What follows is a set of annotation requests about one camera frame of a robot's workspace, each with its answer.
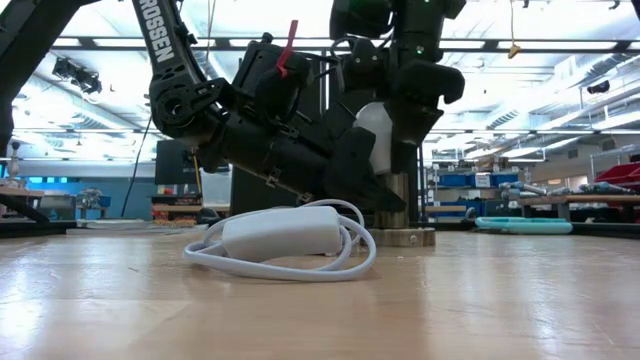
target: ceiling light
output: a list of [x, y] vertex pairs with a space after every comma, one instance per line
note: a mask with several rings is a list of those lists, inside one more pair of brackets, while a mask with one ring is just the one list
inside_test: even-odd
[[29, 129], [29, 128], [13, 129], [13, 133], [14, 134], [19, 134], [19, 133], [60, 133], [60, 132], [69, 132], [69, 131], [67, 131], [67, 129], [60, 129], [60, 128], [55, 128], [55, 129]]
[[[285, 47], [287, 46], [288, 39], [275, 39], [271, 43], [273, 45], [278, 45]], [[314, 48], [328, 48], [333, 45], [333, 40], [331, 39], [294, 39], [293, 47], [314, 47]]]
[[592, 130], [538, 130], [538, 134], [551, 135], [591, 135]]
[[[615, 41], [518, 41], [518, 46], [525, 50], [606, 50], [616, 44]], [[511, 49], [511, 45], [511, 41], [500, 41], [498, 49]]]
[[247, 47], [252, 41], [260, 42], [260, 39], [232, 39], [229, 40], [229, 44], [231, 44], [232, 47]]
[[75, 132], [91, 134], [126, 134], [134, 131], [134, 129], [75, 129]]
[[440, 135], [449, 135], [449, 134], [464, 134], [465, 130], [445, 130], [445, 129], [432, 129], [429, 131], [429, 134], [440, 134]]
[[474, 134], [506, 135], [506, 134], [528, 134], [529, 130], [473, 130]]
[[549, 146], [546, 146], [545, 149], [546, 150], [553, 150], [553, 149], [557, 149], [557, 148], [561, 148], [565, 145], [568, 145], [576, 140], [578, 140], [579, 137], [575, 137], [575, 138], [571, 138], [571, 139], [566, 139], [566, 140], [562, 140], [562, 141], [558, 141], [557, 143], [553, 143]]
[[601, 121], [593, 125], [593, 128], [598, 130], [609, 129], [612, 127], [617, 127], [617, 126], [625, 125], [628, 123], [632, 123], [638, 120], [640, 120], [640, 111], [634, 111], [628, 114], [612, 116], [604, 121]]
[[502, 156], [504, 156], [504, 157], [518, 157], [518, 156], [523, 156], [523, 155], [534, 153], [534, 152], [536, 152], [538, 150], [540, 150], [540, 148], [536, 148], [536, 147], [513, 149], [513, 150], [507, 151], [506, 153], [502, 154]]
[[93, 42], [101, 47], [146, 47], [144, 39], [93, 39]]
[[502, 150], [501, 148], [493, 148], [493, 149], [481, 149], [481, 150], [475, 150], [472, 151], [470, 153], [467, 153], [465, 156], [469, 159], [475, 159], [478, 157], [482, 157], [482, 156], [487, 156], [487, 155], [491, 155], [493, 153], [496, 153], [498, 151]]
[[81, 46], [80, 40], [76, 38], [58, 38], [53, 46]]
[[605, 130], [603, 133], [611, 135], [640, 135], [640, 130]]
[[545, 159], [509, 159], [510, 163], [515, 162], [546, 162]]
[[41, 158], [23, 158], [20, 159], [23, 161], [63, 161], [64, 158], [51, 158], [51, 157], [41, 157]]
[[442, 40], [440, 41], [441, 49], [480, 49], [484, 46], [484, 41], [452, 41]]

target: red tab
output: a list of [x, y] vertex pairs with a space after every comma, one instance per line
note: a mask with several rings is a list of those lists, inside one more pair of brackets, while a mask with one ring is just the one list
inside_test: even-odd
[[296, 32], [298, 31], [298, 20], [291, 21], [291, 27], [289, 27], [289, 38], [287, 40], [287, 46], [282, 51], [280, 58], [278, 59], [278, 63], [276, 67], [280, 70], [280, 74], [282, 77], [287, 76], [287, 69], [285, 69], [284, 64], [287, 63], [289, 56], [293, 52], [293, 40], [296, 38]]

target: teal tray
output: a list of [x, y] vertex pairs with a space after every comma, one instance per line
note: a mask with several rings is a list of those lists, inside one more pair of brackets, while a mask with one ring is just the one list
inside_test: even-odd
[[501, 230], [525, 235], [562, 235], [573, 230], [564, 219], [527, 219], [517, 217], [479, 217], [476, 226], [481, 230]]

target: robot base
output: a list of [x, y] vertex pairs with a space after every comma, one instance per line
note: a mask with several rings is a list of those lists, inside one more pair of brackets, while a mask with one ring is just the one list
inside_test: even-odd
[[[403, 200], [409, 199], [408, 177], [406, 174], [384, 175], [385, 185]], [[399, 247], [425, 247], [436, 244], [436, 231], [432, 228], [410, 228], [407, 212], [376, 214], [373, 229], [368, 229], [376, 245]]]
[[435, 246], [436, 231], [424, 229], [369, 229], [378, 246], [426, 247]]

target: red object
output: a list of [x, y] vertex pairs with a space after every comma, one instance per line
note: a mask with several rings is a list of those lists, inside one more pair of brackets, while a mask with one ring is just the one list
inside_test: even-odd
[[[640, 182], [640, 167], [638, 167], [636, 171], [629, 174], [629, 177], [631, 178], [632, 182]], [[634, 189], [639, 189], [639, 188], [640, 186], [638, 185], [634, 186]]]
[[[596, 178], [596, 182], [606, 181], [609, 184], [624, 184], [640, 181], [640, 163], [617, 165]], [[640, 189], [640, 185], [623, 186], [629, 189]]]
[[296, 38], [296, 32], [298, 31], [298, 20], [292, 20], [291, 26], [289, 27], [289, 38], [287, 39], [287, 46], [280, 54], [280, 58], [278, 59], [278, 63], [276, 67], [280, 70], [280, 75], [282, 77], [287, 76], [287, 69], [284, 67], [284, 64], [287, 63], [289, 56], [293, 52], [293, 40]]

